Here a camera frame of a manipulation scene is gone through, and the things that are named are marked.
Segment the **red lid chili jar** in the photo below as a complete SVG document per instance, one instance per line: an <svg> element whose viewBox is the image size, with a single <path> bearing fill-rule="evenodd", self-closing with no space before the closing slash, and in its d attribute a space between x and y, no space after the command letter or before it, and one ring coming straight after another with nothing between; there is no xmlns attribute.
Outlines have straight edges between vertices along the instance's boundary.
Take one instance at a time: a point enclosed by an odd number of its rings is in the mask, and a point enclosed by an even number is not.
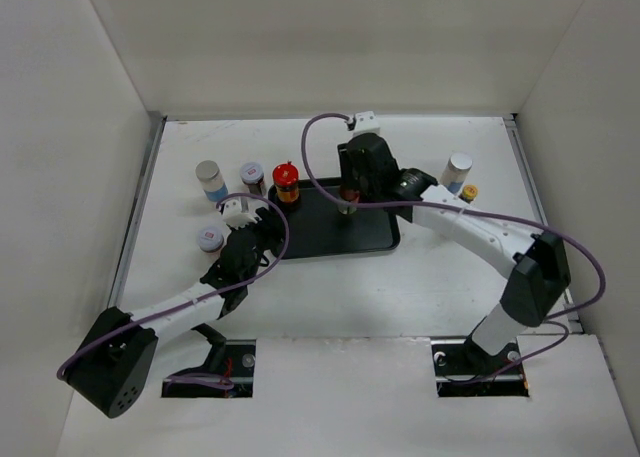
<svg viewBox="0 0 640 457"><path fill-rule="evenodd" d="M291 162L277 165L272 171L276 199L285 209L294 209L300 201L299 171Z"/></svg>

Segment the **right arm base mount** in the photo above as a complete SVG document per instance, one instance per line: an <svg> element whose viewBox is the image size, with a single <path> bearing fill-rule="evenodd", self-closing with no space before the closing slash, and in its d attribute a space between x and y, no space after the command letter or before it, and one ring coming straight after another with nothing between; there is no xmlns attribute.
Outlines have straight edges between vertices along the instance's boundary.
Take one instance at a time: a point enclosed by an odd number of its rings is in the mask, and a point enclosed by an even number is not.
<svg viewBox="0 0 640 457"><path fill-rule="evenodd" d="M528 397L522 364L497 374L517 361L520 348L511 341L496 356L471 350L463 339L431 341L436 391L442 398Z"/></svg>

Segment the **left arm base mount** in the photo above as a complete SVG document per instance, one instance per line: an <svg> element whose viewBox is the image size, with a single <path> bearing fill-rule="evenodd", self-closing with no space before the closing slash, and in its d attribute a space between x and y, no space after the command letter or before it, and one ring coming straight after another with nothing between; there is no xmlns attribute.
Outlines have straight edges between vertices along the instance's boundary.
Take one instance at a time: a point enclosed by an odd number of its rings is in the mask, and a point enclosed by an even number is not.
<svg viewBox="0 0 640 457"><path fill-rule="evenodd" d="M251 398L254 390L257 344L255 340L229 340L207 324L193 328L209 348L203 362L166 377L162 398Z"/></svg>

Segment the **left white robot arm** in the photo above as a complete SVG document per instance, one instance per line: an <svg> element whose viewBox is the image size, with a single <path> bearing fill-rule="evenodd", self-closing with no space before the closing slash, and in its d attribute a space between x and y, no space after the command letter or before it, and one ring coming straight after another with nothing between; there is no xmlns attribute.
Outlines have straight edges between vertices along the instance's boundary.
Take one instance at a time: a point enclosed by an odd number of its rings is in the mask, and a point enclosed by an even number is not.
<svg viewBox="0 0 640 457"><path fill-rule="evenodd" d="M128 411L144 390L157 350L234 312L248 287L283 257L290 237L286 217L266 208L256 214L256 222L231 231L218 259L187 290L137 311L101 312L57 378L111 419Z"/></svg>

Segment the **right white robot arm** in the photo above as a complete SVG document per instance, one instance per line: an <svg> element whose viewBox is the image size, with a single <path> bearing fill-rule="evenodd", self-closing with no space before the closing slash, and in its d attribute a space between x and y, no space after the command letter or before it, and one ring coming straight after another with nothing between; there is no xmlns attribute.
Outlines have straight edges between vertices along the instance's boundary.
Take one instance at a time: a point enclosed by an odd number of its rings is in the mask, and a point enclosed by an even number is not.
<svg viewBox="0 0 640 457"><path fill-rule="evenodd" d="M400 168L375 133L355 136L337 151L344 183L364 203L381 203L407 222L453 240L505 278L499 302L466 339L463 357L471 370L489 371L510 341L542 324L571 280L559 236L472 215L470 206L434 177Z"/></svg>

